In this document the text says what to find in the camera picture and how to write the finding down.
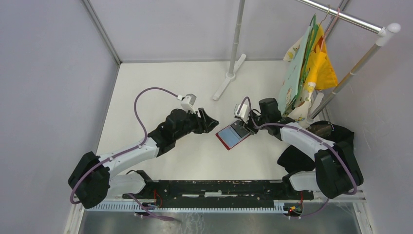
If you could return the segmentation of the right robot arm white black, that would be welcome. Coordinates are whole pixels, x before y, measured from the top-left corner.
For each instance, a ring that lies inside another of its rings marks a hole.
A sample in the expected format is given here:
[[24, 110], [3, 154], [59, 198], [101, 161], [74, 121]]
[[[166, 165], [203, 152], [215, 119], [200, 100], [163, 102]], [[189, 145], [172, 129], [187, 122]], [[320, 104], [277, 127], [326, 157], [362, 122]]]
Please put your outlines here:
[[290, 117], [282, 117], [274, 98], [259, 101], [260, 110], [252, 110], [245, 97], [234, 111], [242, 127], [251, 134], [267, 132], [289, 146], [277, 163], [287, 175], [282, 195], [294, 199], [301, 191], [320, 191], [327, 198], [354, 195], [364, 178], [354, 155], [354, 133], [327, 121], [305, 128]]

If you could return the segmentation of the metal clothes rack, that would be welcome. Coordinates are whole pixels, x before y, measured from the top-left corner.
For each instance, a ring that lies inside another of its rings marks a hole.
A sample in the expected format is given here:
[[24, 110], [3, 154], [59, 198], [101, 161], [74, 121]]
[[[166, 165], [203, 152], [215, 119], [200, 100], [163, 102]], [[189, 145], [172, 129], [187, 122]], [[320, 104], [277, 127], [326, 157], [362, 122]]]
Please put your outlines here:
[[379, 27], [343, 13], [339, 8], [332, 9], [311, 0], [302, 3], [378, 35], [369, 51], [338, 81], [327, 52], [326, 37], [330, 30], [324, 30], [317, 17], [312, 16], [303, 36], [286, 53], [285, 60], [291, 64], [284, 75], [276, 102], [282, 117], [290, 117], [301, 126], [308, 126], [367, 61], [400, 31], [401, 26], [392, 23]]

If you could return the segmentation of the red card holder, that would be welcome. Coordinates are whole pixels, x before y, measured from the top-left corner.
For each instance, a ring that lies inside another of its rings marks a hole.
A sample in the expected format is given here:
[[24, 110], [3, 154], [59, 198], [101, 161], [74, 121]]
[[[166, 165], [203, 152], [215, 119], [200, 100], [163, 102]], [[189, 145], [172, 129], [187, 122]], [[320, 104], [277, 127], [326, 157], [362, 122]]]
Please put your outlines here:
[[223, 146], [227, 150], [231, 150], [234, 148], [236, 145], [241, 143], [243, 140], [248, 138], [251, 134], [245, 137], [239, 137], [233, 128], [231, 127], [231, 124], [224, 127], [222, 130], [217, 132], [215, 136], [218, 138], [218, 140], [223, 144]]

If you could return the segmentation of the black cloth pile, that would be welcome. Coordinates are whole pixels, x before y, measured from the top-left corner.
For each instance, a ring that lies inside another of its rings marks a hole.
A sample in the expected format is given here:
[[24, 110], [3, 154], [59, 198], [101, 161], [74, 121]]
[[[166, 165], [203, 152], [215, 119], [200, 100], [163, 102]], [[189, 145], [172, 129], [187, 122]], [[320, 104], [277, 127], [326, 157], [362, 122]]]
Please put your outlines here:
[[[339, 143], [347, 142], [351, 147], [354, 146], [355, 133], [351, 130], [332, 124], [328, 121], [321, 120], [314, 122], [308, 128], [308, 131], [315, 133], [317, 136]], [[288, 173], [299, 171], [312, 171], [315, 168], [314, 161], [296, 147], [290, 145], [281, 154], [277, 164], [284, 167]]]

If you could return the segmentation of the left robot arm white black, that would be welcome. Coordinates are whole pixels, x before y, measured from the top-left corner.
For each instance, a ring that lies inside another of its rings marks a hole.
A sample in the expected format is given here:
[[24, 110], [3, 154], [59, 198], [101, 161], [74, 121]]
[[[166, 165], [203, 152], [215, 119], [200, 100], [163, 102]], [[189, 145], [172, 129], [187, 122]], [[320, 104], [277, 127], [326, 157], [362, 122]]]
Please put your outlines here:
[[85, 153], [68, 178], [72, 189], [70, 202], [92, 208], [114, 192], [116, 183], [122, 180], [135, 183], [126, 189], [127, 193], [137, 194], [143, 199], [150, 197], [153, 192], [151, 183], [140, 175], [126, 176], [121, 172], [167, 153], [175, 147], [177, 140], [188, 134], [207, 134], [218, 125], [219, 121], [210, 117], [204, 108], [199, 108], [195, 113], [173, 109], [165, 121], [137, 144], [102, 156], [92, 151]]

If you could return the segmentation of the green patterned hanging garment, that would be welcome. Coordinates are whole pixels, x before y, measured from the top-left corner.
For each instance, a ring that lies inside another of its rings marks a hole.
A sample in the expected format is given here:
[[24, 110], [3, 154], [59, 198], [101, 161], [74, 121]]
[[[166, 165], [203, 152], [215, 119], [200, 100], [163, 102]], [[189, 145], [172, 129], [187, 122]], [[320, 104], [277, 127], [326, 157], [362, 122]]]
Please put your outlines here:
[[305, 62], [309, 57], [310, 49], [319, 29], [316, 20], [316, 15], [313, 15], [303, 36], [287, 51], [284, 57], [289, 62], [289, 66], [279, 92], [278, 110], [282, 117], [289, 117], [296, 122], [302, 122], [307, 118], [311, 103], [307, 92], [304, 94], [303, 101], [300, 101], [299, 97], [303, 91], [305, 80], [301, 71], [306, 66]]

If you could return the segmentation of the yellow hanging garment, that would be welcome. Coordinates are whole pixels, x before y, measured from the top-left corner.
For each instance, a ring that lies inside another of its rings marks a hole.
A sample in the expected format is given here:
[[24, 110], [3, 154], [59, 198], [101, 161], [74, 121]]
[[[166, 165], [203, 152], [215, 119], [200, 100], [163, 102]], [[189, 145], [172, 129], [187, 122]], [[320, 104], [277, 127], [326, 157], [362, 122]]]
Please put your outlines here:
[[329, 89], [338, 85], [337, 75], [328, 56], [322, 26], [319, 26], [315, 41], [310, 49], [305, 71], [307, 72], [307, 77], [303, 88], [309, 93], [314, 90]]

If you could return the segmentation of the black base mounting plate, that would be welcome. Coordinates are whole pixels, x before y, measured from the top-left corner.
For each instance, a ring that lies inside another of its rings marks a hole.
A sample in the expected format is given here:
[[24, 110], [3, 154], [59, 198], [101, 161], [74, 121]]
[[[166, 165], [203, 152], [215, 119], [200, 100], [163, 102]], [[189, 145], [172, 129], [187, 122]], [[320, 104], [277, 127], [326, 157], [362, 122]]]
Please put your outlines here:
[[273, 208], [275, 201], [312, 200], [281, 180], [158, 180], [134, 194], [161, 208]]

